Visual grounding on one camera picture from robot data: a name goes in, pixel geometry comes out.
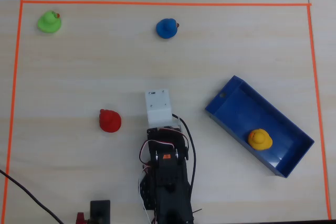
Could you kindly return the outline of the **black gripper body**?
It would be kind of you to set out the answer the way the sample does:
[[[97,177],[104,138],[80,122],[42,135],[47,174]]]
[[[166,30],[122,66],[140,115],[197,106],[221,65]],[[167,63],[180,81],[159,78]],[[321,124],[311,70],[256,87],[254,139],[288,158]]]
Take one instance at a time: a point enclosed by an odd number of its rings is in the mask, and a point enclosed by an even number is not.
[[[180,126],[157,126],[147,129],[147,141],[172,143],[174,146],[189,146],[188,137],[182,132]]]

